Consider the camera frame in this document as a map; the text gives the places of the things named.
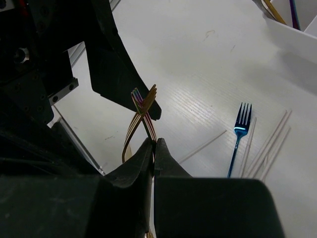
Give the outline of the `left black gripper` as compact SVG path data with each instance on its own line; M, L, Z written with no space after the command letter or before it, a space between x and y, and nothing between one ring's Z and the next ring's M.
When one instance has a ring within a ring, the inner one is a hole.
M78 43L68 0L0 3L0 87L28 116L47 124L52 106L78 86L68 50Z

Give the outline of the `gold fork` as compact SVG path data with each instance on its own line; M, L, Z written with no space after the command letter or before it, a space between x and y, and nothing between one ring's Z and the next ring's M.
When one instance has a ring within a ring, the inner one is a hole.
M131 98L137 111L127 129L127 134L125 137L124 147L121 155L122 163L125 163L128 160L126 159L126 152L129 147L129 143L140 123L143 123L148 139L152 143L154 149L153 158L155 158L155 148L158 139L152 122L152 118L149 114L149 109L155 101L156 94L157 86L155 84L152 86L145 98L141 96L138 88L133 89L133 91L131 92Z

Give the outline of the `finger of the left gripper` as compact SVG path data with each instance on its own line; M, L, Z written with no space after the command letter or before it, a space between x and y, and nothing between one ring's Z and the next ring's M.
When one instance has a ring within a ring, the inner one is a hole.
M100 175L42 123L0 122L1 175Z
M149 89L124 47L109 1L87 1L85 30L92 90L116 104L136 111L130 93L137 88L145 97Z

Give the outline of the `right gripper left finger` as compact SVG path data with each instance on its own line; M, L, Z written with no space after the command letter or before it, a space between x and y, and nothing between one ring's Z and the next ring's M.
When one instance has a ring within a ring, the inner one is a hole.
M153 146L111 173L0 179L3 238L143 238L149 231Z

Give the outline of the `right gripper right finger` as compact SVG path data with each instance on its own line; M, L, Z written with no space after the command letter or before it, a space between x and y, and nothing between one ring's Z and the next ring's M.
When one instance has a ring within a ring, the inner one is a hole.
M256 179L195 178L156 145L154 225L158 238L282 238L273 197Z

